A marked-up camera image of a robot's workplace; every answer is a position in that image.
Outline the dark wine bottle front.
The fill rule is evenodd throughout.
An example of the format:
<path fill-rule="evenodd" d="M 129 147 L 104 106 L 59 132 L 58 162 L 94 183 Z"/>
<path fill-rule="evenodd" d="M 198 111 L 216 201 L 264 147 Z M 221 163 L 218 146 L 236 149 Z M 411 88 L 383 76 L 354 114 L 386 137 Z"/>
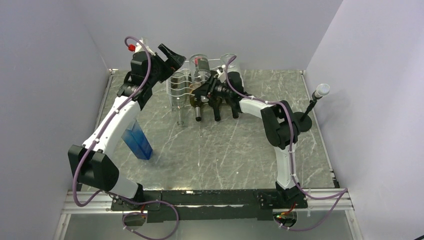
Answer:
<path fill-rule="evenodd" d="M 195 120 L 197 122 L 200 122 L 202 120 L 201 106 L 203 103 L 193 94 L 193 91 L 200 86 L 201 84 L 199 82 L 194 82 L 189 85 L 189 93 L 191 94 L 189 96 L 189 102 L 190 105 L 194 108 Z"/>

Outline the dark wine bottle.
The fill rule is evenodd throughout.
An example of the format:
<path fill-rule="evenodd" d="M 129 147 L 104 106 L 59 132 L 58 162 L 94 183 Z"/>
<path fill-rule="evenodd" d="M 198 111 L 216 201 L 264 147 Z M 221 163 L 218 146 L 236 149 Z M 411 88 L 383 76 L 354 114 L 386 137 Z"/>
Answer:
<path fill-rule="evenodd" d="M 226 98 L 225 102 L 230 106 L 232 118 L 238 119 L 239 118 L 239 112 L 240 112 L 240 104 L 237 99 L 233 98 Z"/>
<path fill-rule="evenodd" d="M 214 120 L 216 122 L 219 122 L 221 120 L 221 115 L 220 115 L 221 104 L 222 104 L 222 98 L 221 97 L 211 98 L 211 99 L 208 100 L 208 105 L 210 107 L 212 107 L 212 109 L 213 109 Z"/>
<path fill-rule="evenodd" d="M 199 82 L 194 82 L 189 85 L 189 93 L 191 94 L 189 96 L 189 102 L 190 105 L 194 108 L 195 120 L 197 122 L 200 122 L 202 120 L 201 106 L 203 103 L 193 94 L 193 91 L 200 86 L 201 84 Z"/>

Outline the clear glass bottle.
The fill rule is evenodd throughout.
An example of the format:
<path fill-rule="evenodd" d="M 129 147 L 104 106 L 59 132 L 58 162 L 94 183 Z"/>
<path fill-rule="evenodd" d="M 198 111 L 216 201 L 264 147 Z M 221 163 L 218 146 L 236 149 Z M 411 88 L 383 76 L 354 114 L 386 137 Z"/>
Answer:
<path fill-rule="evenodd" d="M 170 93 L 172 107 L 176 114 L 176 122 L 180 127 L 186 126 L 185 108 L 187 103 L 187 76 L 183 72 L 176 72 L 170 78 Z"/>

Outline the clear bottle silver cap front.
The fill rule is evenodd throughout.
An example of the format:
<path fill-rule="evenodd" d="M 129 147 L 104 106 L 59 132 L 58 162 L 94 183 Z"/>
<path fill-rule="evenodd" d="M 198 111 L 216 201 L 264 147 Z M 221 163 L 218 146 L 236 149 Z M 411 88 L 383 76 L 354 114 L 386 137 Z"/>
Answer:
<path fill-rule="evenodd" d="M 189 59 L 191 83 L 203 84 L 210 76 L 210 65 L 208 57 L 205 54 L 194 54 Z"/>

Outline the clear bottle silver cap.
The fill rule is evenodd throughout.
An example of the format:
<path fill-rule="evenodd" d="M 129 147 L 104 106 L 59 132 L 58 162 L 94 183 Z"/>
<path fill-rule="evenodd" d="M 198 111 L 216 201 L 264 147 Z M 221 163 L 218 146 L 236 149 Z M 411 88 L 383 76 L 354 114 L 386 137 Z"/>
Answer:
<path fill-rule="evenodd" d="M 225 67 L 228 66 L 228 73 L 230 72 L 239 73 L 241 78 L 241 85 L 244 87 L 245 85 L 244 85 L 243 74 L 242 74 L 242 70 L 238 60 L 234 59 L 230 64 L 228 64 L 228 62 L 233 56 L 235 56 L 234 53 L 225 53 L 224 55 L 220 57 L 222 71 L 224 71 Z"/>
<path fill-rule="evenodd" d="M 210 76 L 210 65 L 208 57 L 205 54 L 194 54 L 189 59 L 191 83 L 203 84 Z"/>

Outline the blue square glass bottle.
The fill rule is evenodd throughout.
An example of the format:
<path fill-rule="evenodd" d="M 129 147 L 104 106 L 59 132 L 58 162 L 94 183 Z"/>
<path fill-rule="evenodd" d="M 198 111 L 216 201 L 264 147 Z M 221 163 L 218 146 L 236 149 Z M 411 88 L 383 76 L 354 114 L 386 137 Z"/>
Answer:
<path fill-rule="evenodd" d="M 151 159 L 153 149 L 136 119 L 126 127 L 121 138 L 137 159 Z"/>

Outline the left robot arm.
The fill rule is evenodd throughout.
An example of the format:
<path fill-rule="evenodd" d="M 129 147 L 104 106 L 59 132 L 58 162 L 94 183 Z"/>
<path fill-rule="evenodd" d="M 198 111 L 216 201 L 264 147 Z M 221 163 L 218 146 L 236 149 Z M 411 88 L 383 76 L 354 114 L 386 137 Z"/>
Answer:
<path fill-rule="evenodd" d="M 153 95 L 156 83 L 170 78 L 185 63 L 186 57 L 175 53 L 164 44 L 159 45 L 166 60 L 143 44 L 131 44 L 133 51 L 130 71 L 125 75 L 114 103 L 94 133 L 81 145 L 72 145 L 68 159 L 73 175 L 72 194 L 74 202 L 83 207 L 77 197 L 77 184 L 98 189 L 99 192 L 124 197 L 124 204 L 131 210 L 144 203 L 143 185 L 120 173 L 111 159 L 119 139 L 136 124 L 136 117 Z"/>

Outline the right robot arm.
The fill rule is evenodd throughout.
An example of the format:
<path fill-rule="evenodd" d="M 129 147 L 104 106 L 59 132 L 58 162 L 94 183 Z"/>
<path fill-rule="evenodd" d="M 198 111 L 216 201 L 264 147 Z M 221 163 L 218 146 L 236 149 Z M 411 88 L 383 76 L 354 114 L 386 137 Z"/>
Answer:
<path fill-rule="evenodd" d="M 232 71 L 221 82 L 218 75 L 212 75 L 193 94 L 198 99 L 212 103 L 217 98 L 230 105 L 234 118 L 239 114 L 249 114 L 262 120 L 268 142 L 274 147 L 277 163 L 276 202 L 288 208 L 301 192 L 296 175 L 295 150 L 300 134 L 298 122 L 288 102 L 265 101 L 247 93 L 242 85 L 241 76 Z"/>

